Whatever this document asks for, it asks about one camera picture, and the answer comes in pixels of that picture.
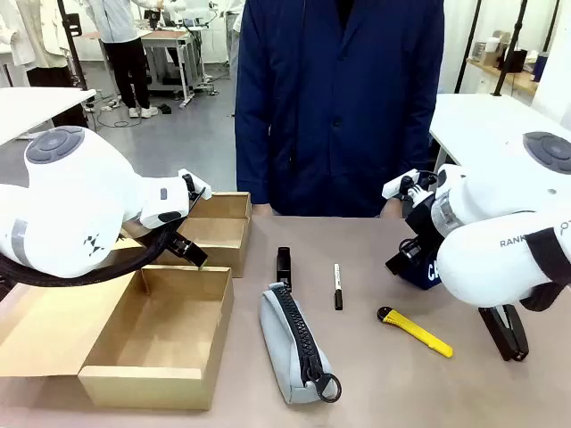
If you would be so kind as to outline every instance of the pole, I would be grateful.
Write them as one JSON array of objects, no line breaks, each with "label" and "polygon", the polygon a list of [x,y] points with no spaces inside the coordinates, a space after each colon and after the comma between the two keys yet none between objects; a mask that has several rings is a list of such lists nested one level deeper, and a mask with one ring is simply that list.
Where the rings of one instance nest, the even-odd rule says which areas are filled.
[{"label": "pole", "polygon": [[557,2],[555,3],[555,10],[553,11],[553,18],[551,18],[550,30],[547,32],[547,38],[545,39],[545,45],[543,46],[544,52],[547,52],[547,50],[550,48],[551,37],[553,36],[553,28],[555,27],[555,21],[557,20],[557,12],[559,10],[559,2],[560,0],[557,0]]},{"label": "pole", "polygon": [[83,76],[83,70],[81,69],[81,64],[79,63],[78,51],[75,48],[75,43],[73,43],[73,36],[70,31],[70,20],[65,12],[65,7],[63,6],[63,0],[57,0],[57,4],[60,7],[60,15],[62,16],[63,28],[65,29],[65,35],[68,38],[68,45],[70,45],[71,60],[73,61],[73,68],[78,74],[79,85],[81,89],[87,91],[86,78]]},{"label": "pole", "polygon": [[480,7],[482,6],[482,0],[478,0],[476,4],[476,11],[474,12],[474,19],[472,20],[472,29],[470,30],[470,35],[468,36],[468,43],[466,44],[466,52],[464,52],[464,58],[462,59],[462,65],[460,66],[460,73],[458,75],[458,81],[456,82],[456,88],[454,89],[454,94],[459,94],[460,88],[462,87],[462,80],[464,80],[464,73],[466,72],[466,60],[470,55],[470,47],[472,47],[472,42],[474,41],[474,33],[476,33],[476,25],[478,23],[478,18],[480,17]]},{"label": "pole", "polygon": [[509,44],[508,56],[506,56],[506,61],[503,64],[503,69],[501,70],[500,78],[498,79],[498,86],[496,86],[496,90],[492,94],[493,96],[501,96],[501,87],[503,86],[503,82],[506,80],[508,70],[511,67],[511,63],[514,59],[514,51],[516,50],[517,40],[519,39],[519,32],[524,26],[526,7],[527,0],[522,0],[521,7],[519,8],[519,15],[517,16],[516,25],[514,26],[514,35],[511,38],[511,43]]}]

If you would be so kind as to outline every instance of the pencil case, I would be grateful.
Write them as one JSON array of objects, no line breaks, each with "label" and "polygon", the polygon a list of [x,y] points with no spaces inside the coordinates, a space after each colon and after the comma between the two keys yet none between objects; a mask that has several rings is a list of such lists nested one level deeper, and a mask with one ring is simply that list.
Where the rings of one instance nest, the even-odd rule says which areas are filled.
[{"label": "pencil case", "polygon": [[262,294],[260,321],[285,402],[338,401],[341,383],[284,283],[271,284]]}]

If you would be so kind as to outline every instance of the person's hand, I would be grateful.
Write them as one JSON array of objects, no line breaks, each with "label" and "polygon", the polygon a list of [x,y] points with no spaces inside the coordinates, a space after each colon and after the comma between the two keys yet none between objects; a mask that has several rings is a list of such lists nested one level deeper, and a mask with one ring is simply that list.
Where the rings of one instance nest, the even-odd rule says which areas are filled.
[{"label": "person's hand", "polygon": [[254,216],[271,217],[274,215],[274,210],[268,203],[252,205],[252,214]]},{"label": "person's hand", "polygon": [[389,199],[381,211],[381,218],[402,218],[402,202]]}]

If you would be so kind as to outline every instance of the black zipper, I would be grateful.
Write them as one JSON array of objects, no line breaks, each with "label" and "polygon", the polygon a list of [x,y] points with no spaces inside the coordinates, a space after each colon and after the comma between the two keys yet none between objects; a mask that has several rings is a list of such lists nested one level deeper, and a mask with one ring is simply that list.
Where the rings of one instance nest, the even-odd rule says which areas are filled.
[{"label": "black zipper", "polygon": [[[276,295],[277,302],[284,311],[285,319],[294,335],[297,355],[300,359],[303,386],[305,386],[305,383],[312,381],[315,383],[318,395],[323,401],[327,403],[336,402],[341,397],[341,384],[333,374],[323,372],[318,346],[315,344],[310,329],[305,324],[294,299],[285,286],[272,288],[272,291]],[[323,391],[329,384],[329,381],[332,380],[337,385],[337,393],[333,398],[324,397]]]}]

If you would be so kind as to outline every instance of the yellow utility knife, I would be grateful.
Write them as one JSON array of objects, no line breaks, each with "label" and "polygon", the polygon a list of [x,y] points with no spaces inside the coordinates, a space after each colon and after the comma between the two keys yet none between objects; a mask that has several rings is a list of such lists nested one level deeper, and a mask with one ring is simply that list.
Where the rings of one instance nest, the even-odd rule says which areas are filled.
[{"label": "yellow utility knife", "polygon": [[447,345],[437,337],[433,336],[421,326],[414,324],[412,321],[399,314],[393,308],[383,306],[378,310],[377,318],[381,323],[392,324],[400,327],[408,334],[412,334],[414,337],[419,339],[428,348],[435,350],[436,352],[444,355],[446,358],[450,358],[452,356],[452,346]]}]

